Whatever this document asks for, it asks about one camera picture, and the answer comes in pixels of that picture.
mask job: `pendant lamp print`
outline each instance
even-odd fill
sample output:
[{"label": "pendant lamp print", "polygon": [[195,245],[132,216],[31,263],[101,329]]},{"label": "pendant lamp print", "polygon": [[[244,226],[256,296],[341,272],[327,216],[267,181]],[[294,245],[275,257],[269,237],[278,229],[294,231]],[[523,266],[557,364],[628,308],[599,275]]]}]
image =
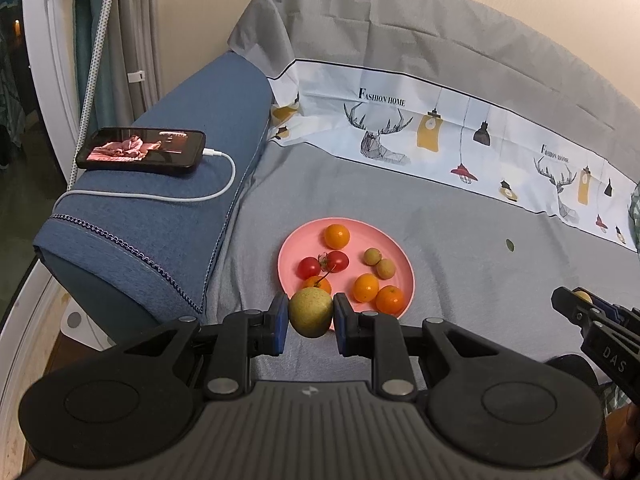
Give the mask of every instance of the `pendant lamp print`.
[{"label": "pendant lamp print", "polygon": [[509,183],[505,180],[500,183],[500,189],[498,192],[512,202],[518,201],[518,196],[513,192],[513,189],[511,189],[511,186],[509,186]]},{"label": "pendant lamp print", "polygon": [[591,171],[587,166],[580,172],[580,183],[578,184],[578,202],[582,205],[589,204],[589,183],[591,181]]},{"label": "pendant lamp print", "polygon": [[602,218],[600,218],[600,215],[598,215],[598,217],[596,218],[596,225],[600,228],[600,230],[603,233],[606,233],[607,229],[609,229],[607,227],[607,225],[602,221]]},{"label": "pendant lamp print", "polygon": [[626,245],[625,237],[623,237],[623,235],[620,232],[620,229],[618,229],[617,225],[616,225],[616,236],[618,237],[618,240],[620,240],[623,244]]},{"label": "pendant lamp print", "polygon": [[438,114],[438,102],[440,101],[441,94],[442,87],[440,87],[440,91],[438,92],[433,110],[423,116],[420,121],[416,140],[418,148],[424,148],[434,153],[438,153],[438,134],[440,133],[440,126],[442,126],[443,122],[442,117]]},{"label": "pendant lamp print", "polygon": [[296,100],[289,106],[283,106],[282,108],[271,108],[271,124],[273,126],[280,126],[286,123],[292,118],[300,108],[300,94],[296,96]]},{"label": "pendant lamp print", "polygon": [[602,218],[600,217],[600,187],[602,186],[602,183],[600,181],[597,181],[597,182],[598,182],[598,189],[596,190],[596,225],[600,228],[600,230],[604,234],[606,234],[607,229],[609,229],[609,227],[602,221]]},{"label": "pendant lamp print", "polygon": [[462,119],[462,127],[460,128],[460,165],[457,168],[451,170],[451,173],[459,176],[460,180],[465,184],[471,184],[473,181],[478,181],[478,179],[473,176],[467,168],[465,168],[465,165],[462,164],[462,131],[465,129],[466,113],[469,111],[470,102],[471,97],[469,98],[469,101],[466,102],[465,117]]},{"label": "pendant lamp print", "polygon": [[278,128],[278,132],[273,136],[274,139],[286,139],[289,137],[289,129],[286,126]]},{"label": "pendant lamp print", "polygon": [[487,122],[489,120],[489,110],[491,110],[491,105],[488,105],[486,109],[486,117],[484,118],[481,126],[474,133],[474,141],[479,142],[480,144],[484,144],[485,146],[491,145],[491,137],[489,136],[489,131],[487,130],[487,128],[489,127],[489,124]]}]

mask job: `smartphone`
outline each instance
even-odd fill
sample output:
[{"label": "smartphone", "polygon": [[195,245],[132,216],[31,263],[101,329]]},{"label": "smartphone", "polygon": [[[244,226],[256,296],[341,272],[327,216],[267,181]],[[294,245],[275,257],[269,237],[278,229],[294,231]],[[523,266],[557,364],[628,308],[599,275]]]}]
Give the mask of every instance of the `smartphone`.
[{"label": "smartphone", "polygon": [[189,173],[202,158],[204,142],[197,130],[101,128],[85,140],[76,164],[83,170]]}]

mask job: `deer head print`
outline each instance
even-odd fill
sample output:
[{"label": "deer head print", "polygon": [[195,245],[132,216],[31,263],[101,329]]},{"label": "deer head print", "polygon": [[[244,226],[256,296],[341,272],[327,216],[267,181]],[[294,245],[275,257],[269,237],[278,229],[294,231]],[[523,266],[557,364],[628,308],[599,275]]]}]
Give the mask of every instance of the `deer head print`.
[{"label": "deer head print", "polygon": [[572,184],[573,181],[575,180],[577,173],[572,174],[569,167],[565,164],[566,170],[568,172],[567,176],[565,177],[564,173],[560,173],[560,180],[556,180],[553,174],[549,171],[548,167],[545,167],[544,170],[542,170],[542,168],[540,167],[540,162],[542,162],[543,158],[545,157],[544,156],[540,157],[540,160],[538,161],[536,161],[535,158],[533,159],[533,163],[536,166],[536,170],[540,175],[548,178],[549,182],[551,182],[554,186],[556,186],[556,192],[558,193],[558,209],[559,209],[560,216],[565,220],[567,220],[568,222],[577,224],[580,220],[578,213],[574,209],[571,209],[570,207],[565,206],[562,203],[562,200],[560,200],[560,193],[562,193],[564,186],[568,186],[569,184]]},{"label": "deer head print", "polygon": [[396,153],[387,149],[380,142],[380,136],[394,134],[405,128],[414,118],[409,119],[407,122],[403,123],[404,117],[402,117],[402,112],[398,108],[398,114],[400,115],[400,120],[394,126],[391,126],[391,119],[389,119],[384,128],[379,129],[377,132],[370,132],[367,130],[367,127],[364,125],[364,118],[366,116],[363,115],[360,120],[354,117],[354,112],[356,108],[360,106],[362,103],[356,104],[351,111],[347,111],[347,105],[344,106],[344,113],[347,116],[347,120],[351,126],[359,130],[364,130],[365,134],[362,137],[362,142],[360,143],[360,153],[366,156],[367,158],[372,158],[373,160],[382,160],[383,162],[388,162],[389,164],[400,164],[404,166],[411,162],[408,156],[404,153]]}]

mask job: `cherry tomato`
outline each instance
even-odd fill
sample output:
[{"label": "cherry tomato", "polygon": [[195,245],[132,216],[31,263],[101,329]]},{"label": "cherry tomato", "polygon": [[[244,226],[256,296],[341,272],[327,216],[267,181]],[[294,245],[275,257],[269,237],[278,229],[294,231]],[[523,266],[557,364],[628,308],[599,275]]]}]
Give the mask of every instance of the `cherry tomato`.
[{"label": "cherry tomato", "polygon": [[326,278],[322,279],[322,276],[311,276],[310,278],[307,278],[302,282],[302,286],[300,288],[307,288],[308,286],[317,286],[327,294],[331,294],[331,283],[329,283],[329,280]]},{"label": "cherry tomato", "polygon": [[393,285],[382,287],[376,296],[376,309],[385,314],[398,314],[404,309],[402,290]]},{"label": "cherry tomato", "polygon": [[341,249],[349,243],[351,234],[349,230],[341,224],[331,224],[324,230],[324,243],[332,249]]},{"label": "cherry tomato", "polygon": [[328,272],[341,272],[349,267],[349,257],[342,251],[331,251],[318,257],[322,270]]},{"label": "cherry tomato", "polygon": [[361,275],[353,284],[353,297],[360,303],[367,303],[376,297],[380,282],[373,274]]},{"label": "cherry tomato", "polygon": [[307,256],[306,258],[302,258],[300,263],[298,264],[298,277],[302,280],[306,280],[307,278],[311,278],[316,274],[320,273],[320,262],[318,262],[317,258],[313,256]]}]

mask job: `curtain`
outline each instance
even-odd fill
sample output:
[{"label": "curtain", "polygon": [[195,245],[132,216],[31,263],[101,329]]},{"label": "curtain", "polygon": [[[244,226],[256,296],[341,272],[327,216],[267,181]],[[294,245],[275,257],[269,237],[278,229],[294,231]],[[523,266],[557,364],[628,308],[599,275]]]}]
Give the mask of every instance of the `curtain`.
[{"label": "curtain", "polygon": [[[81,109],[86,92],[87,78],[89,77],[89,65],[101,7],[102,0],[76,0],[76,73],[78,75],[78,96]],[[95,88],[94,106],[87,131],[88,135],[91,135],[98,128],[119,125],[116,120],[111,78],[110,42],[105,41]]]}]

